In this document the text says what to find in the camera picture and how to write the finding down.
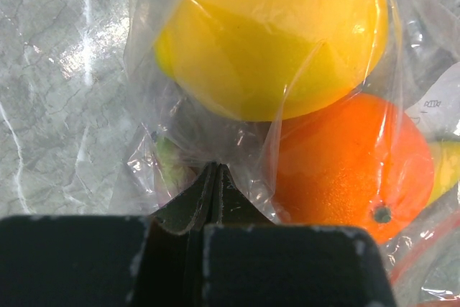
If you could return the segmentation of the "yellow fake banana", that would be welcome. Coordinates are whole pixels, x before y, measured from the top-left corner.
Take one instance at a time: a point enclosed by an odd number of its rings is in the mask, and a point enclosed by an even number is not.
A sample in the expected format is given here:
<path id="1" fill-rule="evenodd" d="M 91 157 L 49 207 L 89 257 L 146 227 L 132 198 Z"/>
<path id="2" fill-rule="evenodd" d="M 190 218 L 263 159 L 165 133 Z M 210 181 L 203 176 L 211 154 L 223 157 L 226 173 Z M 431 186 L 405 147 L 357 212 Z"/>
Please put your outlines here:
<path id="1" fill-rule="evenodd" d="M 459 182 L 459 142 L 440 141 L 428 145 L 435 171 L 433 189 L 427 202 L 430 206 Z"/>

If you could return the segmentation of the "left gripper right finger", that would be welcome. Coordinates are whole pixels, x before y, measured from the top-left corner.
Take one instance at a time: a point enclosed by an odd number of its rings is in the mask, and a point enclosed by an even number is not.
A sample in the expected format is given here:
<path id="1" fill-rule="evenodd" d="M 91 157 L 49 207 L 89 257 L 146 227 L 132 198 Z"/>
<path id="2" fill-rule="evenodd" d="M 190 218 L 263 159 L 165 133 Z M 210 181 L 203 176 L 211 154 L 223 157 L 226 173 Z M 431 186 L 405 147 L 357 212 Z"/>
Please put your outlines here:
<path id="1" fill-rule="evenodd" d="M 276 225 L 217 170 L 203 229 L 205 306 L 393 306 L 378 246 L 349 226 Z"/>

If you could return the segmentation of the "fake orange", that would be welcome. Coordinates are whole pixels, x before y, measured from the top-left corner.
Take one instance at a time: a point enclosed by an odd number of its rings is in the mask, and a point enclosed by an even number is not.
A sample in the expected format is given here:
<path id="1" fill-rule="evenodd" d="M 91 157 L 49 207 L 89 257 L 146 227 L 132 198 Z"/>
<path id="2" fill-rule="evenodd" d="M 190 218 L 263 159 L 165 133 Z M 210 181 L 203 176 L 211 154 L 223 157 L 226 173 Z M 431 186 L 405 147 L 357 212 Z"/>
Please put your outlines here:
<path id="1" fill-rule="evenodd" d="M 377 96 L 282 123 L 273 202 L 285 223 L 357 226 L 382 244 L 425 208 L 433 182 L 425 137 Z"/>

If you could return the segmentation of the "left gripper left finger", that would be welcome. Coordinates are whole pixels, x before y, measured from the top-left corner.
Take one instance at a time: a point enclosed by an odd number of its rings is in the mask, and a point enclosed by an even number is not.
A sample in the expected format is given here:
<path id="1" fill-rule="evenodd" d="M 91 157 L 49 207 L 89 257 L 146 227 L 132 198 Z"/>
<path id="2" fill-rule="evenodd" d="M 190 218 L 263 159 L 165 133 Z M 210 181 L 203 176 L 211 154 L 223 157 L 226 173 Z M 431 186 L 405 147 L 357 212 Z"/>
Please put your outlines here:
<path id="1" fill-rule="evenodd" d="M 3 306 L 197 306 L 217 166 L 148 216 L 1 220 Z"/>

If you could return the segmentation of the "purple fake eggplant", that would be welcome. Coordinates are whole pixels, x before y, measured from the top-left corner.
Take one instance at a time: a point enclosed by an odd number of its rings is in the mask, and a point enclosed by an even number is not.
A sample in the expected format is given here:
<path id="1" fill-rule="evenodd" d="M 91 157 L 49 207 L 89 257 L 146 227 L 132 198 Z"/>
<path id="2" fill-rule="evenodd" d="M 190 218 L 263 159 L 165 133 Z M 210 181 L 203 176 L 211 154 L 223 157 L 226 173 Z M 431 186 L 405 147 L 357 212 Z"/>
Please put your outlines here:
<path id="1" fill-rule="evenodd" d="M 197 178 L 198 170 L 183 162 L 180 148 L 166 137 L 155 142 L 155 193 L 163 207 L 188 188 Z"/>

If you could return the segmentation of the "clear zip top bag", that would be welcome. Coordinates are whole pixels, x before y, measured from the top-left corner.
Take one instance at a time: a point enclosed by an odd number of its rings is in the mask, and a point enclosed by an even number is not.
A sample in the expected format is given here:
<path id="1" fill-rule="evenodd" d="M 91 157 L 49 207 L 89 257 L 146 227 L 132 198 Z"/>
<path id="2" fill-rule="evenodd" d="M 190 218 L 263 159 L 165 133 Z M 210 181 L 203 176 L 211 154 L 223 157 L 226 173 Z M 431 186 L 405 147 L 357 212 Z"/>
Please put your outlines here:
<path id="1" fill-rule="evenodd" d="M 288 119 L 278 114 L 272 121 L 248 122 L 217 114 L 159 67 L 153 45 L 178 2 L 130 0 L 124 61 L 143 135 L 134 153 L 139 164 L 133 176 L 139 190 L 130 206 L 150 215 L 162 208 L 155 193 L 154 154 L 157 138 L 166 137 L 180 148 L 183 162 L 198 170 L 197 177 L 208 164 L 216 164 L 217 170 L 225 166 L 234 187 L 273 224 L 313 226 L 281 221 L 273 202 L 281 128 Z M 436 0 L 387 0 L 387 11 L 387 44 L 378 64 L 332 104 L 359 93 L 377 96 L 409 116 L 428 144 L 459 142 L 458 19 Z M 216 178 L 200 232 L 197 306 L 205 306 L 203 229 L 211 222 L 215 184 Z M 445 280 L 431 280 L 432 274 L 444 269 L 459 277 L 459 182 L 430 206 L 426 204 L 395 237 L 382 244 L 374 242 L 395 297 L 393 306 L 459 303 L 458 288 L 448 288 Z"/>

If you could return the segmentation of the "yellow fake lemon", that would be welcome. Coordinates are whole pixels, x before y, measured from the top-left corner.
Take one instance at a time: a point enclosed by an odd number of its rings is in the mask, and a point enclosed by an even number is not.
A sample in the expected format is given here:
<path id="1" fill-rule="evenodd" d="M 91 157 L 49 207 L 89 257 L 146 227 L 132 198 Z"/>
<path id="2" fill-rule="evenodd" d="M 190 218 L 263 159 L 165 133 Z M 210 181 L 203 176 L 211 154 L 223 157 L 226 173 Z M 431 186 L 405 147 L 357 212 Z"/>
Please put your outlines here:
<path id="1" fill-rule="evenodd" d="M 179 0 L 153 47 L 209 110 L 266 122 L 357 87 L 385 51 L 388 22 L 387 0 Z"/>

